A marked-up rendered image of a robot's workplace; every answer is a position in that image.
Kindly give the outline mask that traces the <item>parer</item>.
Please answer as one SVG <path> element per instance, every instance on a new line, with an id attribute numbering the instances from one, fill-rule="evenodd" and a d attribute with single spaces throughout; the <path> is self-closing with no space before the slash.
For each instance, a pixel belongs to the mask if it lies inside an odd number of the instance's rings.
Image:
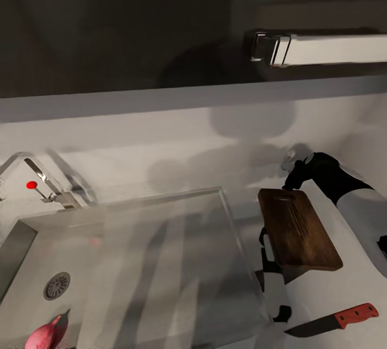
<path id="1" fill-rule="evenodd" d="M 370 318 L 371 315 L 378 317 L 379 313 L 372 304 L 365 303 L 360 306 L 302 324 L 285 332 L 296 337 L 311 337 L 339 328 L 344 330 L 347 324 L 363 322 Z"/>

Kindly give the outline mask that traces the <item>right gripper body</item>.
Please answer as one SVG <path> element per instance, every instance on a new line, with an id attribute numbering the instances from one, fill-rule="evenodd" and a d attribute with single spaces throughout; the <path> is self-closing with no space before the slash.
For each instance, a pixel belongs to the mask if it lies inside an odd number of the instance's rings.
<path id="1" fill-rule="evenodd" d="M 307 159 L 307 158 L 305 158 L 305 159 Z M 299 166 L 302 164 L 303 161 L 297 160 L 294 162 L 295 168 L 293 169 L 293 171 L 291 173 L 289 173 L 289 175 L 285 181 L 285 183 L 287 185 L 289 185 L 292 188 L 295 188 L 295 190 L 300 189 L 300 187 L 302 186 L 302 183 L 305 180 L 307 180 L 299 173 Z"/>

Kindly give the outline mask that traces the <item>vidalia onion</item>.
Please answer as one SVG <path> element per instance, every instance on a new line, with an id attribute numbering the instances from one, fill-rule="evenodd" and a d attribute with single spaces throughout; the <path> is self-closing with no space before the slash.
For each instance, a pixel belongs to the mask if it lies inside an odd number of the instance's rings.
<path id="1" fill-rule="evenodd" d="M 59 316 L 53 323 L 43 325 L 35 330 L 28 338 L 25 349 L 52 349 L 58 336 L 56 324 L 60 318 Z"/>

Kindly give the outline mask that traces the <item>cutting board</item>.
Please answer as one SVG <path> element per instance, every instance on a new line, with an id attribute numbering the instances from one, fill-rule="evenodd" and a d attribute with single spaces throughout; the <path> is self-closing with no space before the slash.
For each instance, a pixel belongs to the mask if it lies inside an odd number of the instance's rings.
<path id="1" fill-rule="evenodd" d="M 281 265 L 333 270 L 343 267 L 343 261 L 305 192 L 262 188 L 259 195 Z M 274 197 L 291 197 L 293 200 Z"/>

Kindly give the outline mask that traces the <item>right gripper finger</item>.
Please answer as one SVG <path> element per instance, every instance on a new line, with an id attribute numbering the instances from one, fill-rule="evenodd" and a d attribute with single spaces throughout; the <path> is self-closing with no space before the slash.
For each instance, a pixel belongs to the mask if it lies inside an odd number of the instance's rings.
<path id="1" fill-rule="evenodd" d="M 286 190 L 286 191 L 292 191 L 292 190 L 294 190 L 295 188 L 292 188 L 292 187 L 290 187 L 289 185 L 287 185 L 287 184 L 285 183 L 284 186 L 282 186 L 282 189 L 283 189 L 283 190 Z"/>

